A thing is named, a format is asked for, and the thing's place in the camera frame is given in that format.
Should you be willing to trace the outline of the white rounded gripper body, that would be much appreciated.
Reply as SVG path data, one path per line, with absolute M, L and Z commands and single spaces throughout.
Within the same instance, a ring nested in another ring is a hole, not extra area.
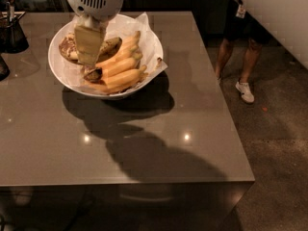
M 106 28 L 122 8 L 124 0 L 67 0 L 75 12 L 76 26 Z

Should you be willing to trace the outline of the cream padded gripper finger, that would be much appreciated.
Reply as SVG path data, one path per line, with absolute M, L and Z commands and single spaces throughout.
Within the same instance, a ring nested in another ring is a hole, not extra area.
M 103 28 L 90 28 L 83 25 L 76 25 L 74 27 L 74 34 L 79 62 L 94 66 L 97 62 L 106 30 Z

